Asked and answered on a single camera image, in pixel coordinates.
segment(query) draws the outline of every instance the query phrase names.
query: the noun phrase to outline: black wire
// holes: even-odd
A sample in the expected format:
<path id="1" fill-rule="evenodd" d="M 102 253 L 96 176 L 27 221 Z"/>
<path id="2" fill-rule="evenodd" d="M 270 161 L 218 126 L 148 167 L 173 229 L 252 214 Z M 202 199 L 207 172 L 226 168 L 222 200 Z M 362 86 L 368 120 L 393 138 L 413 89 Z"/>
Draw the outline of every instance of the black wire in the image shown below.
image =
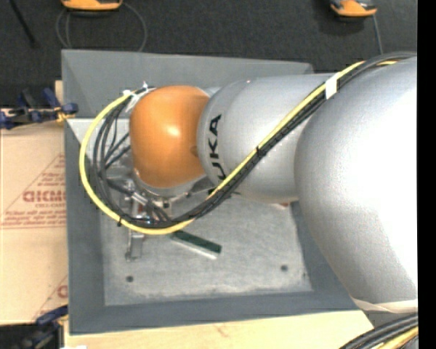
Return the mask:
<path id="1" fill-rule="evenodd" d="M 105 157 L 105 160 L 107 163 L 105 164 L 105 169 L 110 168 L 114 163 L 116 163 L 124 154 L 126 154 L 129 150 L 131 150 L 131 146 L 126 146 L 125 148 L 121 149 L 119 153 L 117 153 L 111 160 L 107 160 Z"/>
<path id="2" fill-rule="evenodd" d="M 134 16 L 137 18 L 137 20 L 139 21 L 139 23 L 141 25 L 143 36 L 142 36 L 142 41 L 140 43 L 140 46 L 137 48 L 137 51 L 142 52 L 145 48 L 145 45 L 147 44 L 147 39 L 148 39 L 147 23 L 145 22 L 144 17 L 130 4 L 124 2 L 121 6 L 125 6 L 127 9 L 129 9 L 131 12 L 133 12 Z M 66 20 L 65 20 L 66 39 L 64 39 L 62 37 L 61 30 L 60 30 L 61 19 L 65 13 L 67 15 Z M 61 9 L 61 11 L 60 11 L 60 13 L 57 16 L 57 19 L 55 21 L 55 27 L 54 27 L 58 40 L 60 41 L 62 46 L 66 49 L 73 49 L 74 48 L 74 46 L 70 40 L 70 18 L 71 18 L 71 15 L 72 15 L 72 13 L 70 10 L 66 9 L 65 7 L 63 9 Z"/>
<path id="3" fill-rule="evenodd" d="M 418 326 L 418 324 L 418 313 L 399 318 L 356 337 L 340 347 L 340 349 L 371 349 L 382 342 L 391 340 L 399 334 Z"/>
<path id="4" fill-rule="evenodd" d="M 383 54 L 383 44 L 381 40 L 381 34 L 379 33 L 378 20 L 376 19 L 376 14 L 373 15 L 373 27 L 375 30 L 376 42 L 378 43 L 379 54 Z"/>

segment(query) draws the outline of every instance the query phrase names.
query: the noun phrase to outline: cable tie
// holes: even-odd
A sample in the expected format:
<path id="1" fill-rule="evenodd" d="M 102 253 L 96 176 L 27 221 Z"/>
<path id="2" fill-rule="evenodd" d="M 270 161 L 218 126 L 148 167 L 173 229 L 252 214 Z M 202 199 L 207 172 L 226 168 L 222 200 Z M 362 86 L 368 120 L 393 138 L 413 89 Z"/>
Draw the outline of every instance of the cable tie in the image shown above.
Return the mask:
<path id="1" fill-rule="evenodd" d="M 325 81 L 325 97 L 327 100 L 337 93 L 337 79 L 338 74 L 335 73 L 331 78 Z"/>
<path id="2" fill-rule="evenodd" d="M 267 155 L 267 153 L 265 151 L 262 151 L 262 149 L 259 148 L 258 146 L 255 148 L 255 150 L 259 158 L 263 158 L 265 155 Z"/>

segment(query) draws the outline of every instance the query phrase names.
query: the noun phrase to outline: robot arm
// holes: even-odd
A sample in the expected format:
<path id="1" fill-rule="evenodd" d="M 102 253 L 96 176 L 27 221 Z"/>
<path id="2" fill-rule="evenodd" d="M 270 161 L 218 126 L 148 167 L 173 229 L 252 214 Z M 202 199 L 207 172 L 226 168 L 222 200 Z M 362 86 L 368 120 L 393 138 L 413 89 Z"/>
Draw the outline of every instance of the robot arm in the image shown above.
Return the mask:
<path id="1" fill-rule="evenodd" d="M 100 200 L 107 188 L 95 193 L 84 176 L 87 141 L 83 184 L 113 219 L 148 234 L 185 227 L 234 190 L 264 203 L 299 201 L 360 308 L 416 312 L 416 69 L 416 57 L 396 54 L 334 76 L 239 81 L 212 95 L 190 86 L 144 89 L 129 136 L 132 193 L 149 215 L 130 217 L 110 206 L 108 195 Z M 132 97 L 115 101 L 94 124 L 104 119 L 107 130 Z M 94 162 L 105 170 L 97 152 Z M 170 217 L 155 204 L 174 202 L 204 181 L 215 189 L 184 214 Z"/>

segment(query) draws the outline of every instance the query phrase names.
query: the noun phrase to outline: black cable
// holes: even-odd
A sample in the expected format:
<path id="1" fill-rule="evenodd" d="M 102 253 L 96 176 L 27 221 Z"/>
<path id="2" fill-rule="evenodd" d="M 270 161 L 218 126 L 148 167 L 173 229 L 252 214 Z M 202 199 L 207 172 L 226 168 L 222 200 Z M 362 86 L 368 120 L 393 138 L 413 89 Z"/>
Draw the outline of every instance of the black cable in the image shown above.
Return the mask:
<path id="1" fill-rule="evenodd" d="M 26 23 L 26 21 L 23 17 L 23 14 L 20 11 L 20 8 L 18 8 L 18 6 L 16 5 L 15 0 L 8 0 L 8 2 L 12 6 L 13 12 L 15 12 L 16 18 L 20 21 L 21 27 L 23 27 L 23 30 L 29 39 L 29 44 L 31 45 L 31 47 L 32 48 L 39 48 L 40 47 L 39 42 L 36 40 L 36 38 L 32 34 L 32 31 L 29 28 L 28 24 Z"/>
<path id="2" fill-rule="evenodd" d="M 134 16 L 137 18 L 138 22 L 140 23 L 143 36 L 142 41 L 140 42 L 139 47 L 136 49 L 138 52 L 142 52 L 145 48 L 145 45 L 147 44 L 148 40 L 148 29 L 147 29 L 147 23 L 144 20 L 144 17 L 140 15 L 140 13 L 130 4 L 124 2 L 121 6 L 125 6 L 128 10 L 130 10 Z M 65 20 L 65 36 L 66 39 L 62 37 L 61 30 L 60 30 L 60 24 L 62 17 L 66 14 L 66 20 Z M 71 43 L 70 40 L 70 18 L 71 18 L 72 12 L 66 8 L 62 8 L 60 13 L 57 16 L 57 19 L 55 21 L 55 33 L 57 34 L 57 38 L 59 42 L 62 44 L 62 46 L 66 49 L 73 49 L 74 46 Z"/>
<path id="3" fill-rule="evenodd" d="M 340 349 L 371 349 L 382 342 L 391 340 L 399 334 L 418 326 L 418 324 L 418 313 L 399 318 L 356 337 L 340 347 Z"/>
<path id="4" fill-rule="evenodd" d="M 378 20 L 376 19 L 376 14 L 373 15 L 373 27 L 375 30 L 376 42 L 378 43 L 379 54 L 382 55 L 383 54 L 383 44 L 382 44 L 382 40 L 381 40 L 381 35 L 379 33 L 379 26 L 378 26 Z"/>

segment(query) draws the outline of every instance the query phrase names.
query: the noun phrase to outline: yellow cable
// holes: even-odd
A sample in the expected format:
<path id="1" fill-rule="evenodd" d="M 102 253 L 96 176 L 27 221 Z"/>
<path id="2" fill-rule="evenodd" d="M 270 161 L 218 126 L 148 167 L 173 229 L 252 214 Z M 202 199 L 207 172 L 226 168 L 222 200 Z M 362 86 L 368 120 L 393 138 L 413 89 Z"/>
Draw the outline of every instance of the yellow cable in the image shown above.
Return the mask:
<path id="1" fill-rule="evenodd" d="M 390 341 L 386 341 L 384 344 L 380 345 L 377 349 L 398 349 L 404 346 L 407 342 L 412 340 L 416 335 L 419 334 L 419 328 L 414 327 L 408 331 L 396 336 Z"/>
<path id="2" fill-rule="evenodd" d="M 162 234 L 168 234 L 173 233 L 175 231 L 181 230 L 185 226 L 189 225 L 192 220 L 183 221 L 176 225 L 173 225 L 169 228 L 162 228 L 162 229 L 150 229 L 150 228 L 143 228 L 140 226 L 136 226 L 131 224 L 130 222 L 125 221 L 121 218 L 121 216 L 114 211 L 112 211 L 103 201 L 100 200 L 100 198 L 97 196 L 97 194 L 92 189 L 91 185 L 89 184 L 89 180 L 87 179 L 87 173 L 86 173 L 86 151 L 87 146 L 89 144 L 90 137 L 92 136 L 92 133 L 94 132 L 97 125 L 102 121 L 105 116 L 112 111 L 116 106 L 122 104 L 128 97 L 130 97 L 132 94 L 127 94 L 124 96 L 119 97 L 118 99 L 114 100 L 112 103 L 110 103 L 107 107 L 105 107 L 101 113 L 99 113 L 93 122 L 89 125 L 89 128 L 84 135 L 84 138 L 81 142 L 81 150 L 79 152 L 79 173 L 81 175 L 81 181 L 82 185 L 86 189 L 86 192 L 89 194 L 90 199 L 94 202 L 96 206 L 98 206 L 107 216 L 111 217 L 115 221 L 119 221 L 122 225 L 126 226 L 127 228 L 137 231 L 140 233 L 145 233 L 149 235 L 162 235 Z"/>
<path id="3" fill-rule="evenodd" d="M 346 73 L 349 73 L 354 68 L 361 65 L 363 62 L 354 63 L 353 65 L 349 66 L 348 68 L 344 69 L 343 71 L 340 71 L 336 73 L 334 76 L 336 77 L 336 80 L 343 77 Z M 279 131 L 284 128 L 287 123 L 292 120 L 303 108 L 305 108 L 309 103 L 313 101 L 315 97 L 317 97 L 319 94 L 321 94 L 326 88 L 326 83 L 321 84 L 317 89 L 315 89 L 313 92 L 311 92 L 303 101 L 300 102 L 290 113 L 288 113 L 283 120 L 280 121 L 280 123 L 273 128 L 273 130 L 261 141 L 260 144 L 258 144 L 258 147 L 253 149 L 253 151 L 250 152 L 247 157 L 236 167 L 234 170 L 213 190 L 213 192 L 209 195 L 208 198 L 211 198 L 213 195 L 215 195 L 216 192 L 224 188 L 229 182 L 241 171 L 242 167 L 247 164 L 257 153 L 258 149 L 262 148 L 271 138 L 273 138 Z"/>
<path id="4" fill-rule="evenodd" d="M 348 68 L 344 69 L 343 71 L 340 71 L 334 75 L 336 80 L 339 80 L 341 77 L 348 74 L 351 70 L 361 65 L 362 62 L 355 63 Z M 269 133 L 268 136 L 266 136 L 263 141 L 261 141 L 260 144 L 258 144 L 258 147 L 253 149 L 252 152 L 250 152 L 249 155 L 236 167 L 234 170 L 214 189 L 214 191 L 208 196 L 208 198 L 211 198 L 213 195 L 215 195 L 219 190 L 224 188 L 226 185 L 229 184 L 229 182 L 242 170 L 243 166 L 249 162 L 250 159 L 252 159 L 255 154 L 258 153 L 258 149 L 263 147 L 271 138 L 273 138 L 279 131 L 284 128 L 287 123 L 292 120 L 293 117 L 295 117 L 303 108 L 305 108 L 310 102 L 312 102 L 315 97 L 317 97 L 321 92 L 323 92 L 326 89 L 326 83 L 321 84 L 317 89 L 315 89 L 313 92 L 311 92 L 303 101 L 300 102 L 290 113 L 286 115 L 286 117 L 281 120 L 281 122 Z M 100 198 L 97 196 L 97 194 L 92 189 L 91 185 L 89 184 L 89 180 L 87 179 L 87 173 L 86 173 L 86 166 L 85 166 L 85 156 L 86 156 L 86 150 L 87 146 L 89 144 L 90 137 L 92 136 L 92 133 L 94 132 L 97 125 L 102 121 L 105 116 L 112 111 L 115 107 L 122 104 L 128 97 L 130 97 L 132 94 L 129 93 L 127 95 L 123 95 L 119 97 L 118 99 L 114 100 L 112 103 L 110 103 L 107 107 L 105 107 L 102 112 L 100 112 L 93 122 L 90 124 L 83 140 L 81 143 L 81 150 L 79 153 L 79 172 L 81 175 L 81 181 L 86 189 L 86 192 L 89 194 L 90 199 L 94 202 L 95 205 L 97 205 L 107 216 L 111 217 L 115 221 L 121 223 L 123 226 L 126 226 L 127 228 L 137 231 L 138 233 L 145 233 L 148 235 L 164 235 L 173 233 L 175 231 L 181 230 L 185 228 L 187 225 L 189 225 L 192 221 L 194 221 L 194 218 L 187 221 L 182 221 L 177 223 L 176 225 L 170 226 L 168 228 L 144 228 L 141 226 L 137 226 L 134 224 L 131 224 L 130 222 L 126 221 L 121 217 L 121 215 L 115 213 L 112 211 L 103 201 L 100 200 Z"/>

